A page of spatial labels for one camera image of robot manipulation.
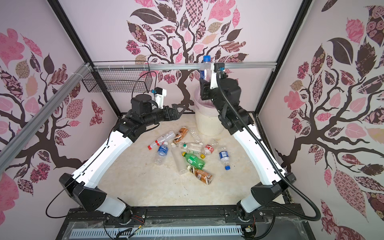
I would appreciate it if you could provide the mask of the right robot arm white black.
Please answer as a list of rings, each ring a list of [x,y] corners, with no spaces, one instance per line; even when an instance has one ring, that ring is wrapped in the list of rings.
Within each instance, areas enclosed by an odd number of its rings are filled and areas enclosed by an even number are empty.
[[[199,100],[208,100],[217,109],[221,124],[246,151],[255,166],[260,182],[251,188],[251,193],[238,202],[238,212],[242,218],[267,206],[280,196],[290,184],[296,181],[296,176],[287,173],[276,161],[262,140],[257,126],[249,113],[240,103],[241,88],[233,79],[222,79],[221,86],[227,101],[219,88],[210,88],[210,82],[200,79]]]

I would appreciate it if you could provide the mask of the Pocari Sweat bottle white cap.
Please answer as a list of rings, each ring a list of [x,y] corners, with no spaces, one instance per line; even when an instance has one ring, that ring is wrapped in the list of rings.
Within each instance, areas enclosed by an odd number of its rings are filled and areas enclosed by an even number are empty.
[[[165,161],[165,159],[167,158],[167,154],[168,154],[168,142],[163,142],[158,151],[157,151],[157,155],[156,155],[156,158],[155,158],[155,164],[157,165],[162,165]]]

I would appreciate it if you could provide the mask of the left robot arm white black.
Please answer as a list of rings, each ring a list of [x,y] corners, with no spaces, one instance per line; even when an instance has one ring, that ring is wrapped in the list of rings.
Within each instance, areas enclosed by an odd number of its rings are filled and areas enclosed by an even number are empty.
[[[118,156],[148,131],[148,126],[176,121],[185,110],[185,106],[176,104],[138,114],[130,110],[112,128],[102,146],[80,168],[60,177],[66,193],[87,212],[99,211],[116,218],[129,216],[128,204],[108,196],[98,188],[101,178]]]

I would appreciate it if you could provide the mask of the blue cap water bottle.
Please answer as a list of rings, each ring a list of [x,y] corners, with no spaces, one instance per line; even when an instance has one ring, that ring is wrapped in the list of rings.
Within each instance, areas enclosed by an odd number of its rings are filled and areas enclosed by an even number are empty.
[[[212,78],[212,69],[211,69],[211,56],[207,55],[203,57],[203,64],[200,67],[200,79],[210,82]]]

